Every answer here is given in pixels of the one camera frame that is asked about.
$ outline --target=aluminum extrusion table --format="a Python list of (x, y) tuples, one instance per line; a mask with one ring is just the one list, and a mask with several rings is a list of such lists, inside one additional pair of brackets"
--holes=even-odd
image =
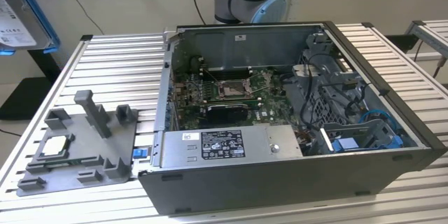
[[(374, 27), (339, 25), (354, 46), (448, 145), (448, 92)], [(422, 172), (411, 172), (375, 196), (308, 202), (199, 215), (158, 214), (134, 177), (119, 185), (18, 197), (18, 181), (44, 134), (51, 108), (82, 112), (78, 90), (92, 89), (107, 110), (139, 109), (136, 146), (152, 145), (163, 35), (94, 36), (76, 47), (16, 148), (0, 170), (0, 223), (447, 223), (448, 155)], [(148, 160), (134, 162), (134, 175)]]

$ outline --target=metal frame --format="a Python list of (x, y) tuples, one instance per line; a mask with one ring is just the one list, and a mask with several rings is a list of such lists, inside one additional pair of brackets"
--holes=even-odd
[[(439, 139), (448, 145), (447, 90), (424, 70), (399, 52), (375, 28), (362, 24), (338, 26), (358, 51), (416, 112)], [(150, 64), (163, 60), (162, 35), (95, 36), (83, 41), (67, 63), (59, 80), (43, 102), (16, 148), (0, 170), (0, 220), (32, 223), (446, 223), (448, 220), (448, 155), (422, 172), (402, 175), (376, 196), (326, 200), (303, 204), (204, 213), (194, 216), (159, 216), (139, 181), (19, 198), (16, 184), (36, 151), (35, 141), (43, 136), (43, 118), (59, 97), (72, 95), (79, 88), (95, 88), (103, 104), (130, 103), (140, 110), (135, 146), (152, 144), (152, 123), (158, 101), (158, 73)], [(80, 72), (87, 68), (108, 69)], [(128, 68), (130, 71), (115, 71)], [(83, 77), (74, 78), (72, 73)], [(80, 108), (67, 107), (71, 113)], [(134, 174), (147, 164), (135, 161)]]
[(448, 20), (412, 21), (406, 34), (418, 36), (448, 58)]

